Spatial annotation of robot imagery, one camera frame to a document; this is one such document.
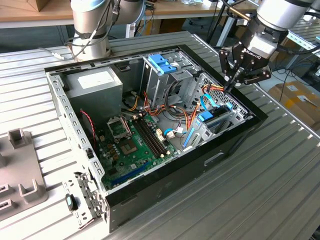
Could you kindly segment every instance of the red wire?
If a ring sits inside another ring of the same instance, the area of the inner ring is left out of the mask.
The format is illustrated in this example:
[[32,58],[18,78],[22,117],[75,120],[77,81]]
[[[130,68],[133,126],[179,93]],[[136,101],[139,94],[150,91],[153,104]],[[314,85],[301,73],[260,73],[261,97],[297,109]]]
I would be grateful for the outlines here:
[[95,132],[94,123],[92,122],[91,117],[89,117],[89,115],[85,111],[80,110],[80,112],[83,113],[88,118],[88,120],[90,122],[90,125],[92,128],[92,134],[93,134],[94,148],[96,148],[96,132]]

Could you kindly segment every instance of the blue pcie slot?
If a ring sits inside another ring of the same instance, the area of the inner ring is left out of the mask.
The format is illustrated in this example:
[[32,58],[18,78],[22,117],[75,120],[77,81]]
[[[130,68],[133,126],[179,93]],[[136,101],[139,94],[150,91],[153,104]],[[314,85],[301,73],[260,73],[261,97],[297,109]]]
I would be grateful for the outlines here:
[[128,180],[129,178],[131,178],[132,176],[139,174],[141,172],[143,172],[143,170],[145,170],[145,168],[150,164],[150,162],[146,162],[144,165],[138,167],[137,169],[127,173],[126,175],[123,175],[121,177],[118,177],[117,179],[111,181],[112,185],[116,185],[119,184],[121,182],[124,182],[126,180]]

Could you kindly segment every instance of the green motherboard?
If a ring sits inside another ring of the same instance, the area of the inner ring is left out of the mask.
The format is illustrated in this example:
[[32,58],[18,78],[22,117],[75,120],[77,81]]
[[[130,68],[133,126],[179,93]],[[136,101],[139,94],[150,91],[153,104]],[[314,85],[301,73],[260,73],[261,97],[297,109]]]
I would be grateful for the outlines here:
[[117,135],[125,132],[120,121],[112,123],[112,129],[102,126],[97,132],[99,140],[96,150],[105,171],[102,183],[107,190],[177,155],[174,146],[167,140],[158,140],[159,128],[151,116],[146,115],[139,120],[121,119],[129,128],[131,137],[123,137],[115,142],[115,132]]

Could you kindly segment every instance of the metal bracket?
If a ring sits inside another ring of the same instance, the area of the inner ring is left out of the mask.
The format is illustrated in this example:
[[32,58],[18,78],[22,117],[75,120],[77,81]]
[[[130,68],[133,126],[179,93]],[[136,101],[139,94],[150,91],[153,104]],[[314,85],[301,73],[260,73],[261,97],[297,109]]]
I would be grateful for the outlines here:
[[79,229],[83,229],[94,219],[101,217],[105,212],[106,204],[101,198],[98,188],[89,173],[75,172],[72,178],[62,183],[63,188],[68,195],[66,201],[70,206],[70,196],[76,201],[73,209],[69,210],[77,218]]

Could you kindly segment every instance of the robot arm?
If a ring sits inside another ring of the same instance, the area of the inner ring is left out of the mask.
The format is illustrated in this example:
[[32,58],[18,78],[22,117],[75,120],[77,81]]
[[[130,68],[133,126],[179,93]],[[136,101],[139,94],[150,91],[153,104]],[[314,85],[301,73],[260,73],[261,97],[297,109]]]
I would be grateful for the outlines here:
[[257,15],[249,19],[247,30],[231,49],[234,65],[228,61],[230,50],[222,48],[219,58],[225,74],[225,91],[235,85],[253,84],[271,77],[269,58],[302,18],[314,0],[263,0]]

